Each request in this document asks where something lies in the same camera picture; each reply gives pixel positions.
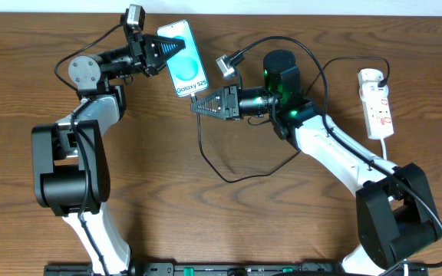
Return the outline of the Galaxy smartphone cyan screen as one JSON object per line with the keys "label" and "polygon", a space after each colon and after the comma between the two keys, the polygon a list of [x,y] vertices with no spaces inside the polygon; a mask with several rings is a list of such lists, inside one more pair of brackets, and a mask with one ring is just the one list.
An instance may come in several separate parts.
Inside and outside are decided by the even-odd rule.
{"label": "Galaxy smartphone cyan screen", "polygon": [[209,87],[195,38],[187,20],[157,29],[159,36],[183,40],[185,48],[167,61],[175,93],[185,97]]}

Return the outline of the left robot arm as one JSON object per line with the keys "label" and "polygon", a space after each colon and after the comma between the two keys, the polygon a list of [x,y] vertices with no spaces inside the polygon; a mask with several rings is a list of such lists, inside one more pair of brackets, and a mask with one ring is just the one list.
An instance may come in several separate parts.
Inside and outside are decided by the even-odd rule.
{"label": "left robot arm", "polygon": [[178,38],[130,33],[127,44],[99,54],[83,50],[65,57],[69,87],[79,105],[71,113],[31,131],[35,197],[76,232],[90,264],[48,264],[46,275],[141,275],[107,206],[111,177],[103,136],[127,109],[123,85],[113,79],[158,74],[186,45]]}

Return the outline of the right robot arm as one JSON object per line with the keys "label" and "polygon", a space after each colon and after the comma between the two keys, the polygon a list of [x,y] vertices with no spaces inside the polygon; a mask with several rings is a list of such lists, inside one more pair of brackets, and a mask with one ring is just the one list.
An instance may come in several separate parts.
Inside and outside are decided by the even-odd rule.
{"label": "right robot arm", "polygon": [[355,197],[359,246],[340,263],[346,274],[426,275],[410,256],[442,239],[442,222],[424,171],[377,156],[340,130],[304,95],[295,55],[269,52],[264,84],[234,84],[194,99],[191,110],[221,120],[267,115],[275,133],[321,163]]}

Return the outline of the white USB charger adapter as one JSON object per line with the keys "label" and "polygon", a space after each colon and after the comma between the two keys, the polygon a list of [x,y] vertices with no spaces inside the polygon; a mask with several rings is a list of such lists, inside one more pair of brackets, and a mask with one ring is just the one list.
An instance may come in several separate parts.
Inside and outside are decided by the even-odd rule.
{"label": "white USB charger adapter", "polygon": [[374,100],[388,97],[388,86],[378,86],[379,83],[375,81],[365,81],[360,84],[359,95],[363,102],[371,102]]}

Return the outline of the white power strip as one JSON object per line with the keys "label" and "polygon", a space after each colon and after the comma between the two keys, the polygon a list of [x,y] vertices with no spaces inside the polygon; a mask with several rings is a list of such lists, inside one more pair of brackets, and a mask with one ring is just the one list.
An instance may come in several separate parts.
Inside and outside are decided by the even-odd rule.
{"label": "white power strip", "polygon": [[[379,87],[383,87],[386,85],[381,85],[383,79],[383,73],[373,68],[365,68],[358,73],[359,88],[360,84],[365,81],[375,81],[379,83]],[[368,138],[371,140],[382,140],[393,135],[394,128],[388,98],[361,102]]]}

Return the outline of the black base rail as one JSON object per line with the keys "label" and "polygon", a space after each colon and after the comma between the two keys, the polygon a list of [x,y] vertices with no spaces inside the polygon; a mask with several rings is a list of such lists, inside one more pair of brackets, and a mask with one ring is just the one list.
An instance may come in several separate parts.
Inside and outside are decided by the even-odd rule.
{"label": "black base rail", "polygon": [[[139,266],[133,264],[127,272],[110,275],[143,275],[143,276],[264,276],[264,275],[357,275],[344,272],[339,264],[302,263],[302,264],[172,264],[149,263]],[[43,275],[99,275],[93,272],[91,264],[58,264],[46,265]],[[426,268],[410,266],[407,275],[429,275]]]}

